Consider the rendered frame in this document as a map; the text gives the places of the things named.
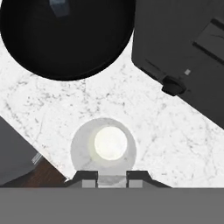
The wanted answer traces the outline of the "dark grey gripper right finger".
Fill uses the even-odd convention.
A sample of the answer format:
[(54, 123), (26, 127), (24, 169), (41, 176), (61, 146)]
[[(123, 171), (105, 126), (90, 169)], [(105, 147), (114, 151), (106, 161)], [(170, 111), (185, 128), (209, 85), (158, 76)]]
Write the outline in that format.
[(127, 188), (145, 188), (153, 186), (169, 188), (168, 185), (153, 179), (147, 171), (126, 171)]

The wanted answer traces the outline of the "dark grey cabinet front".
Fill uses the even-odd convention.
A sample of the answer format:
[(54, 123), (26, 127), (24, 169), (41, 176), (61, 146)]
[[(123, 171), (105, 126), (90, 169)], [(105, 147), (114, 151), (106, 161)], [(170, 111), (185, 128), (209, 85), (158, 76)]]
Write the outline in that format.
[(37, 152), (0, 116), (0, 186), (31, 172)]

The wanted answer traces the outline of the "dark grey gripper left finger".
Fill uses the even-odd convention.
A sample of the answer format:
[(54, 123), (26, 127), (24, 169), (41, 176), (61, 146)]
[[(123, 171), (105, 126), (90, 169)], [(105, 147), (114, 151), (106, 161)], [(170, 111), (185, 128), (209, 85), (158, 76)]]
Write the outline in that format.
[(66, 187), (97, 188), (98, 171), (77, 171), (71, 180), (65, 183)]

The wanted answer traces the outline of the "glass of lemonade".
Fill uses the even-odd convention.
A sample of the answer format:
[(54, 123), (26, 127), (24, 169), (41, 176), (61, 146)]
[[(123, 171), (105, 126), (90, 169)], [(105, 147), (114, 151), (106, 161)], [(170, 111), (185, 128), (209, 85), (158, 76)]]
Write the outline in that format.
[(137, 147), (130, 130), (111, 118), (84, 123), (73, 136), (70, 147), (73, 168), (98, 172), (100, 188), (124, 188), (126, 171), (137, 158)]

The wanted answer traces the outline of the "black toaster lever knob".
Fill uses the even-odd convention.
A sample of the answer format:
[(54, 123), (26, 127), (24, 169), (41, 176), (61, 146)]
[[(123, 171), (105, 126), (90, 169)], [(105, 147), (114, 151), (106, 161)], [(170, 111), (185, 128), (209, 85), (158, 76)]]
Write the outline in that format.
[(163, 78), (162, 83), (162, 91), (168, 95), (182, 95), (186, 91), (185, 83), (179, 78), (167, 75)]

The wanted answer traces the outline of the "black ice bowl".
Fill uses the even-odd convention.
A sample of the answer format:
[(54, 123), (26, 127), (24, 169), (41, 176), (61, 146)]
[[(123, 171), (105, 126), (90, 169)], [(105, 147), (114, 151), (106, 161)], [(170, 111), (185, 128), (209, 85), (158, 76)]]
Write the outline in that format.
[(23, 68), (54, 81), (98, 74), (122, 54), (136, 0), (2, 0), (0, 35)]

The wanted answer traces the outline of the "black toaster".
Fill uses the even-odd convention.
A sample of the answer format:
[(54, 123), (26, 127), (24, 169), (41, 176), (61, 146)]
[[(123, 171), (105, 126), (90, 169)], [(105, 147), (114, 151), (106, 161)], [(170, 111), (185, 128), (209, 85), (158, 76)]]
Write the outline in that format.
[(224, 0), (136, 0), (131, 60), (181, 79), (177, 96), (224, 129)]

